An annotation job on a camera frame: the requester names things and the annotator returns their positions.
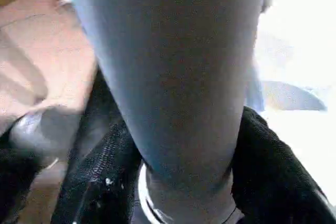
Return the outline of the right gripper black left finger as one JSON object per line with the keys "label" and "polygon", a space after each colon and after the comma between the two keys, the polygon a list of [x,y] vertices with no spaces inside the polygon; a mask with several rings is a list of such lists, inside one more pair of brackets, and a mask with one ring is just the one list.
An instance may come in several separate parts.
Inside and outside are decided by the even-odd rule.
{"label": "right gripper black left finger", "polygon": [[130,223],[141,155],[124,123],[65,177],[51,223]]}

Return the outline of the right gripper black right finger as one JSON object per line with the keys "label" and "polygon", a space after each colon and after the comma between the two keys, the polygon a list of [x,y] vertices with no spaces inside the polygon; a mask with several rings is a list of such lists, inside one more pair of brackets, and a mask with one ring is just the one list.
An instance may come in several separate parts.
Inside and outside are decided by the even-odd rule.
{"label": "right gripper black right finger", "polygon": [[327,198],[291,148],[245,107],[232,160],[240,223],[335,223]]}

